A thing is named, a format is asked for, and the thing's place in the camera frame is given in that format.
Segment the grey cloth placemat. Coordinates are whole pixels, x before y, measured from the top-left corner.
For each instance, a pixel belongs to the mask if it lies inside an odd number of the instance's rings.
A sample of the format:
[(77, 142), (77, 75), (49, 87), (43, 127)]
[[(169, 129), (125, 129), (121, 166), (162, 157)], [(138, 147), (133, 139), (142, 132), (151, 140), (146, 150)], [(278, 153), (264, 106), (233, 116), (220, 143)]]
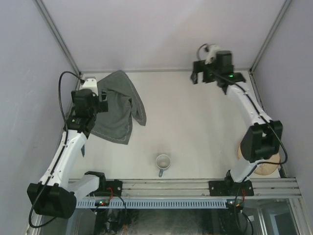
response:
[(98, 113), (91, 134), (104, 140), (129, 143), (133, 120), (146, 125), (144, 104), (130, 78), (121, 70), (115, 71), (97, 82), (99, 92), (105, 92), (108, 111)]

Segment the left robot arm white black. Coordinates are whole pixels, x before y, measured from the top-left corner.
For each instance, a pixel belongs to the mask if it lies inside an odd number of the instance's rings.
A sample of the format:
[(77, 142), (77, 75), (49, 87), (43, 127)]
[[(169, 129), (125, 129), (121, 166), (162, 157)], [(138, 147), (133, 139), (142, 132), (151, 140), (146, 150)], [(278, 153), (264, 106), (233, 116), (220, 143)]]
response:
[(70, 218), (77, 201), (90, 193), (97, 196), (121, 196), (122, 182), (107, 181), (102, 172), (88, 171), (70, 184), (69, 177), (79, 152), (95, 126), (96, 116), (108, 110), (106, 100), (100, 100), (97, 89), (81, 89), (71, 93), (73, 108), (65, 119), (59, 148), (50, 166), (38, 183), (31, 183), (27, 195), (32, 207), (30, 213), (55, 218)]

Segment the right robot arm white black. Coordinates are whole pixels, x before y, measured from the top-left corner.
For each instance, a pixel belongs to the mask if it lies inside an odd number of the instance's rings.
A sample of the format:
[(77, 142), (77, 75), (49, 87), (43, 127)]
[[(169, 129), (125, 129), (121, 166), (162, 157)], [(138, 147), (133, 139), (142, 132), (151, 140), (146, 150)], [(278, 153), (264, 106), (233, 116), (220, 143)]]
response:
[(279, 149), (285, 149), (281, 141), (283, 124), (272, 120), (252, 97), (246, 79), (234, 70), (231, 51), (222, 50), (218, 45), (204, 44), (201, 48), (207, 53), (207, 58), (201, 59), (197, 53), (191, 81), (197, 84), (198, 74), (202, 73), (204, 83), (215, 82), (237, 104), (247, 127), (239, 145), (241, 158), (224, 179), (209, 181), (210, 196), (253, 196), (250, 177), (257, 167), (282, 164), (281, 161), (271, 162), (270, 158)]

